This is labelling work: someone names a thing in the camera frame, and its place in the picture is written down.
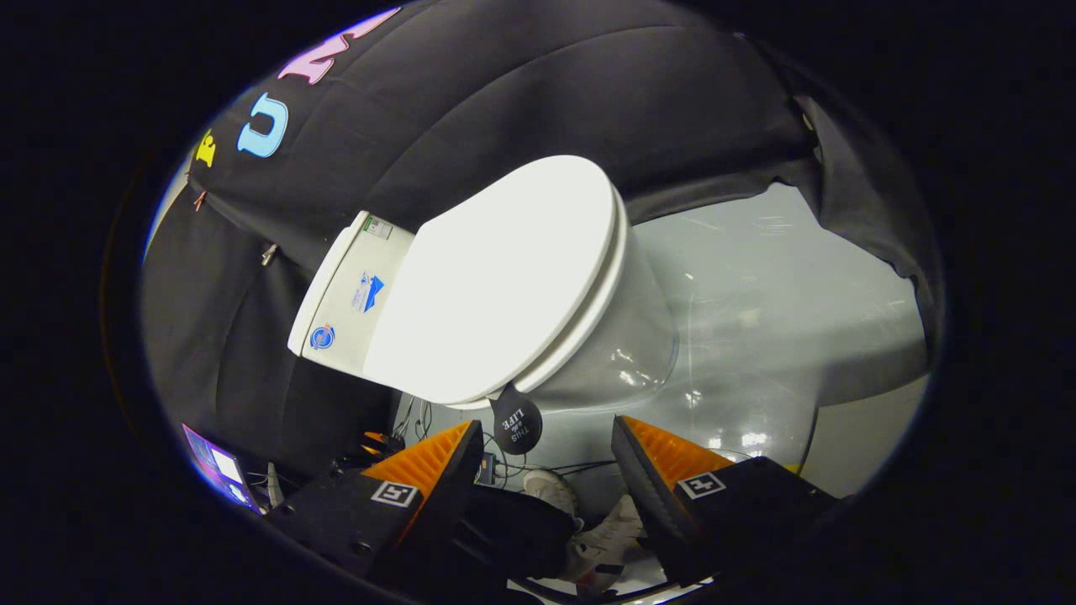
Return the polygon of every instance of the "black fabric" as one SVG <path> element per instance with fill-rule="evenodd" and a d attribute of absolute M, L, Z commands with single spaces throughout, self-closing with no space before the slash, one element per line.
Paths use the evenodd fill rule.
<path fill-rule="evenodd" d="M 143 265 L 150 376 L 176 430 L 307 474 L 387 425 L 388 389 L 299 360 L 287 335 L 309 279 L 185 187 Z"/>
<path fill-rule="evenodd" d="M 601 166 L 634 224 L 795 185 L 823 227 L 915 281 L 938 334 L 942 278 L 898 154 L 808 74 L 689 9 L 420 2 L 331 60 L 310 84 L 278 78 L 282 58 L 208 125 L 212 166 L 192 158 L 146 257 L 153 378 L 171 418 L 211 438 L 313 472 L 354 447 L 356 423 L 387 432 L 388 390 L 284 346 L 325 252 L 359 210 L 414 230 L 553 154 Z M 273 126 L 251 116 L 263 94 L 288 109 L 268 157 L 237 146 L 247 123 Z"/>
<path fill-rule="evenodd" d="M 937 231 L 911 167 L 882 129 L 831 86 L 783 53 L 758 45 L 817 133 L 821 189 L 807 197 L 819 224 L 911 279 L 926 349 L 936 364 L 946 318 L 945 276 Z"/>
<path fill-rule="evenodd" d="M 334 60 L 314 85 L 251 87 L 212 124 L 213 166 L 192 165 L 208 203 L 310 270 L 358 210 L 414 230 L 547 155 L 587 157 L 629 196 L 807 153 L 747 41 L 650 0 L 409 5 Z M 288 108 L 266 158 L 236 149 L 263 93 Z"/>

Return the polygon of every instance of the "sneaker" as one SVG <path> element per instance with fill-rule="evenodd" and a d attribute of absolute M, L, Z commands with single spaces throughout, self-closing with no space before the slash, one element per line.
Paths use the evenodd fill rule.
<path fill-rule="evenodd" d="M 625 494 L 600 525 L 571 538 L 568 564 L 558 578 L 574 582 L 579 596 L 597 596 L 620 579 L 624 552 L 645 536 L 635 502 Z"/>
<path fill-rule="evenodd" d="M 576 500 L 576 492 L 571 491 L 568 483 L 558 475 L 549 470 L 528 470 L 523 476 L 523 492 L 571 517 L 576 532 L 583 529 L 583 520 L 578 517 L 579 503 Z"/>

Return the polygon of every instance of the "sticker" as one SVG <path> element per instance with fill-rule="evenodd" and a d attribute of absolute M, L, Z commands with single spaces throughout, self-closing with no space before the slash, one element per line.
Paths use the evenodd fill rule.
<path fill-rule="evenodd" d="M 703 473 L 695 477 L 690 477 L 683 481 L 677 481 L 691 500 L 698 500 L 703 496 L 716 494 L 725 489 L 725 484 L 713 476 L 712 473 Z"/>
<path fill-rule="evenodd" d="M 212 131 L 212 128 L 206 131 L 206 136 L 202 137 L 202 141 L 198 145 L 198 152 L 195 153 L 195 161 L 200 159 L 210 168 L 213 168 L 213 155 L 216 154 L 216 145 L 213 143 L 213 135 L 211 135 Z"/>
<path fill-rule="evenodd" d="M 332 346 L 332 341 L 336 340 L 336 330 L 332 326 L 326 324 L 322 327 L 316 328 L 310 335 L 310 348 L 311 349 L 328 349 Z"/>
<path fill-rule="evenodd" d="M 301 75 L 307 79 L 307 84 L 317 84 L 317 82 L 321 81 L 326 73 L 328 73 L 329 68 L 332 67 L 332 62 L 335 61 L 332 57 L 348 50 L 349 38 L 352 40 L 358 40 L 359 38 L 373 31 L 373 28 L 385 23 L 388 17 L 398 12 L 399 8 L 397 6 L 396 9 L 373 15 L 372 17 L 364 19 L 340 33 L 328 38 L 316 48 L 311 48 L 310 51 L 307 51 L 306 53 L 292 59 L 292 62 L 284 66 L 284 69 L 277 75 L 277 79 L 281 80 L 285 75 Z"/>
<path fill-rule="evenodd" d="M 388 239 L 388 234 L 393 233 L 393 226 L 380 219 L 370 216 L 366 220 L 363 230 L 381 239 Z"/>
<path fill-rule="evenodd" d="M 275 99 L 270 99 L 267 93 L 261 93 L 258 100 L 254 102 L 254 107 L 251 108 L 251 117 L 259 113 L 272 118 L 272 128 L 268 133 L 263 135 L 251 128 L 251 123 L 247 122 L 239 132 L 236 147 L 258 157 L 269 157 L 277 152 L 281 140 L 284 139 L 284 130 L 287 129 L 287 105 Z"/>
<path fill-rule="evenodd" d="M 370 496 L 373 502 L 380 502 L 382 504 L 391 504 L 393 506 L 399 506 L 400 508 L 407 508 L 414 500 L 414 494 L 419 492 L 419 488 L 414 486 L 405 486 L 404 483 L 392 483 L 385 481 L 381 483 L 377 492 Z"/>
<path fill-rule="evenodd" d="M 376 296 L 384 286 L 385 282 L 381 281 L 378 276 L 363 271 L 363 277 L 358 278 L 358 287 L 351 297 L 352 308 L 362 309 L 364 313 L 369 311 L 377 304 Z"/>

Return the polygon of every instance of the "monitor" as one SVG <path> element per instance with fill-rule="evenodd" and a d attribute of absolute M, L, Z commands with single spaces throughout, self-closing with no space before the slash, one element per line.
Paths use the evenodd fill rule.
<path fill-rule="evenodd" d="M 261 508 L 243 479 L 237 458 L 195 433 L 186 424 L 183 425 L 183 432 L 187 436 L 190 452 L 194 454 L 195 468 L 199 475 L 228 500 L 261 515 Z"/>

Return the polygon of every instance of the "white toilet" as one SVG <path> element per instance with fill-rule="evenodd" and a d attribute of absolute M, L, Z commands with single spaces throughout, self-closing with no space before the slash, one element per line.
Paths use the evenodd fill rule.
<path fill-rule="evenodd" d="M 288 348 L 476 409 L 506 388 L 542 407 L 645 397 L 678 341 L 620 194 L 597 165 L 564 155 L 512 171 L 414 235 L 359 212 L 318 268 Z"/>

